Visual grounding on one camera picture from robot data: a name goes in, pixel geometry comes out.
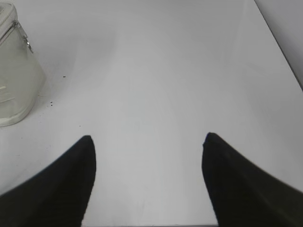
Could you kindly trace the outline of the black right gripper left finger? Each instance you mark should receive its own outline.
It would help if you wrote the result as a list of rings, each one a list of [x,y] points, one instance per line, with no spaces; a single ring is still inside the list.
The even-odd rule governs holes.
[[[95,146],[86,135],[41,172],[0,196],[0,225],[80,227],[96,171]]]

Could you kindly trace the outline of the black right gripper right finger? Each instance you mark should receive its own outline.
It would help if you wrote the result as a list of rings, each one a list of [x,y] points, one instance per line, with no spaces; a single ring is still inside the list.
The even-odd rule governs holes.
[[[203,143],[202,173],[220,227],[303,225],[303,193],[260,169],[212,132]]]

